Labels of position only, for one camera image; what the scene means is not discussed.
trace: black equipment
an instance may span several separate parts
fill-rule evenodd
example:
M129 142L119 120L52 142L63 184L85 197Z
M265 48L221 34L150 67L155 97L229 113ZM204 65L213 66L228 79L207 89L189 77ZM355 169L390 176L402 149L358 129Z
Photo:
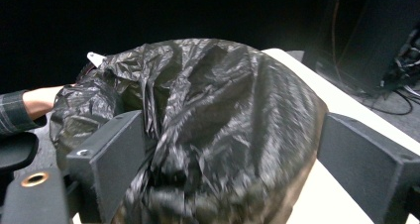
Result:
M409 77L395 74L395 59L420 23L420 0L329 0L325 8L304 64L338 86L369 94L420 78L412 70Z
M69 175L48 168L13 181L2 223L68 223L76 212L109 223L145 154L141 116L119 115L94 133L67 156ZM328 114L318 160L374 223L420 218L420 157L370 127Z
M143 161L142 117L133 111L106 123L67 155L64 173L47 168L14 180L1 223L68 223L77 212L83 223L109 223Z
M6 188L13 181L13 171L28 166L38 150L38 138L22 133L1 140L0 143L0 216Z

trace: black plastic bag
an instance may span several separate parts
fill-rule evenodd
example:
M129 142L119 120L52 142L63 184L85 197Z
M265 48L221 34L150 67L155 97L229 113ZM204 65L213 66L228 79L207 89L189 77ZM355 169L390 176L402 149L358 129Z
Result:
M145 132L157 145L116 223L285 222L316 159L327 111L291 70L248 46L143 45L107 56L61 92L51 122L58 163L107 120L134 109L145 111Z

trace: plaid sleeve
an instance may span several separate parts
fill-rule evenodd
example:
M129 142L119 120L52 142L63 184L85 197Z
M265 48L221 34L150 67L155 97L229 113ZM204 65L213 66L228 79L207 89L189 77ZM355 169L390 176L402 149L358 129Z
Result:
M35 121L28 116L22 96L26 90L0 95L0 137L43 127L46 116Z

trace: hand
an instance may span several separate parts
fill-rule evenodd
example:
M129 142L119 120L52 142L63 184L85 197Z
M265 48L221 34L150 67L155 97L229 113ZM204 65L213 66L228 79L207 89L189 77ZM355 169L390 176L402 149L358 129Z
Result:
M29 117L36 120L53 110L55 96L61 89L62 86L57 86L25 92L23 100Z

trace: bolt hole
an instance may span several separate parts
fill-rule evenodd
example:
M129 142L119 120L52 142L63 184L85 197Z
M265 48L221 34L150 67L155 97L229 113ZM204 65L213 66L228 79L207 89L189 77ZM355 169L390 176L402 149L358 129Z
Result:
M81 157L86 157L86 156L90 155L90 151L89 150L81 150L81 151L77 152L77 155L81 156Z
M22 180L21 185L24 187L32 187L39 185L49 179L47 172L37 172Z

